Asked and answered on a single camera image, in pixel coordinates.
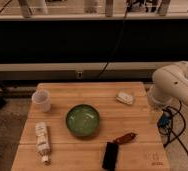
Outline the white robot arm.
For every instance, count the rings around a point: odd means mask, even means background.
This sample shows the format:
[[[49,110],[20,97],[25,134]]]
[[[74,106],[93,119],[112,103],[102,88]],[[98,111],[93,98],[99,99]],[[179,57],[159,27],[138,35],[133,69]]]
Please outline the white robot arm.
[[[152,106],[166,107],[173,98],[188,106],[188,62],[180,61],[157,69],[147,97]]]

